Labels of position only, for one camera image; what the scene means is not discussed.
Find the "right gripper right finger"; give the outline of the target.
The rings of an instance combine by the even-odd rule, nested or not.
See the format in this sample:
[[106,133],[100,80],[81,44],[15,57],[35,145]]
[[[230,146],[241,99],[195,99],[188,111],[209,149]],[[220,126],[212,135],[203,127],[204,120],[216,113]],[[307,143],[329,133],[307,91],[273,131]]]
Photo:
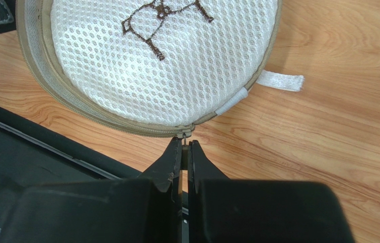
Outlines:
[[188,155],[190,242],[354,242],[327,185],[230,179],[196,140]]

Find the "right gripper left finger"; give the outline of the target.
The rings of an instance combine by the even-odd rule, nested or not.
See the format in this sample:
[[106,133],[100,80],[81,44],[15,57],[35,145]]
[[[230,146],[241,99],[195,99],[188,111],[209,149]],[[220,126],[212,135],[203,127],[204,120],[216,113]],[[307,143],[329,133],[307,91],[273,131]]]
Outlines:
[[182,142],[132,179],[26,189],[0,242],[181,242]]

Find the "beige mesh laundry bag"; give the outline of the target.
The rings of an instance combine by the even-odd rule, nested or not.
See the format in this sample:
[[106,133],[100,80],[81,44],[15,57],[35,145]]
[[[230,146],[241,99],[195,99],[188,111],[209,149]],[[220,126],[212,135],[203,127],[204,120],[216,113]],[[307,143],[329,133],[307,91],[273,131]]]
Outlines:
[[21,51],[40,86],[104,126],[190,137],[255,84],[298,92],[266,71],[282,2],[16,1]]

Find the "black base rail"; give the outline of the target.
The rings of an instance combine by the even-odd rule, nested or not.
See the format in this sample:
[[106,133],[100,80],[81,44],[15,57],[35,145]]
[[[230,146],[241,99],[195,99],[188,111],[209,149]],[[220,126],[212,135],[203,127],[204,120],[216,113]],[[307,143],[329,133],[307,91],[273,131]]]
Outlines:
[[0,230],[23,190],[139,171],[0,107]]

